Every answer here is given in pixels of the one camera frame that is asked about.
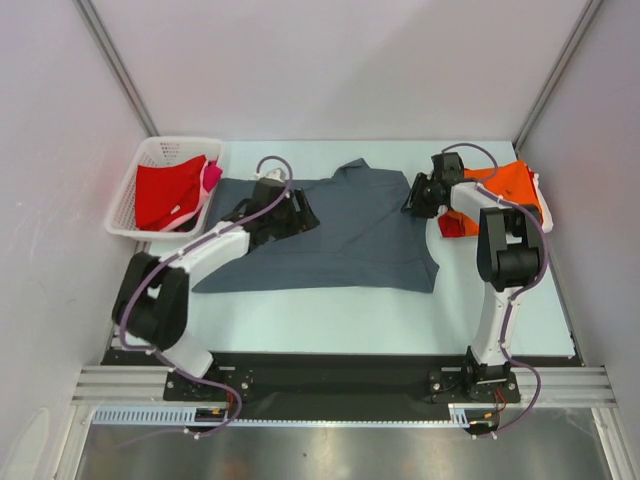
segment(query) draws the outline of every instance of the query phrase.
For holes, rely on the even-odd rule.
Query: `gray t-shirt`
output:
[[[222,179],[207,230],[250,198],[254,181]],[[297,180],[320,226],[269,241],[202,280],[198,293],[319,287],[390,287],[431,293],[438,273],[426,245],[426,220],[400,209],[409,195],[404,174],[370,168],[363,159],[331,178]]]

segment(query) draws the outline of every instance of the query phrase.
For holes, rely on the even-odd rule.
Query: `garment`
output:
[[[161,232],[180,227],[200,211],[221,174],[204,155],[171,167],[138,166],[136,226]]]
[[[222,179],[207,229],[243,198],[255,182]],[[433,291],[438,265],[426,245],[426,220],[400,209],[409,183],[398,171],[370,168],[363,159],[331,178],[294,181],[320,226],[270,241],[200,282],[198,293],[319,287],[391,287]]]
[[[481,170],[465,169],[465,178],[483,178],[490,175],[493,168]],[[529,170],[527,164],[518,160],[504,167],[498,168],[498,173],[484,182],[484,186],[495,193],[502,195],[505,200],[522,205],[535,205],[538,207],[544,220],[543,209],[538,199],[537,189],[534,185],[535,174]],[[453,210],[438,217],[438,225],[443,237],[470,237],[478,235],[479,227],[463,213]]]

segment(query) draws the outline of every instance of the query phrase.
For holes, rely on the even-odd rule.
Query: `plastic basket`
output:
[[[152,232],[136,227],[136,171],[138,165],[167,167],[179,165],[198,155],[206,155],[209,160],[218,158],[220,168],[225,170],[222,142],[199,137],[151,137],[144,140],[133,157],[133,161],[109,208],[105,228],[109,233],[134,238],[141,242],[158,240],[188,240],[200,235],[204,230],[209,205],[215,189],[202,206],[195,227],[188,232]]]

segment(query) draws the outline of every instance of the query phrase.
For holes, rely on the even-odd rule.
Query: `orange shirt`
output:
[[[493,168],[481,170],[464,170],[465,178],[483,178],[491,174]],[[521,205],[535,205],[542,214],[542,208],[533,185],[534,173],[523,160],[510,163],[498,168],[498,173],[484,182],[487,190],[502,195],[509,200]],[[438,218],[440,231],[443,237],[471,237],[478,235],[479,227],[466,215],[449,210]]]

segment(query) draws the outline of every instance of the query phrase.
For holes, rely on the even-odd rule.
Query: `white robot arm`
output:
[[[273,170],[256,183],[252,198],[240,202],[203,237],[160,258],[145,252],[134,255],[112,311],[121,331],[144,340],[179,369],[202,378],[213,356],[186,328],[192,288],[267,240],[296,235],[320,224],[300,189],[276,204],[285,185],[284,172]],[[164,265],[162,270],[143,288],[150,272],[160,265]]]
[[[464,165],[455,152],[440,153],[432,160],[432,174],[418,174],[403,208],[433,218],[446,206],[479,224],[476,263],[485,282],[484,303],[461,383],[467,390],[478,385],[498,388],[509,379],[511,365],[503,349],[510,356],[516,316],[527,295],[514,293],[533,285],[543,264],[543,241],[532,220],[540,223],[540,212],[533,205],[521,206],[532,214],[529,218],[520,209],[499,203],[480,183],[464,178]]]

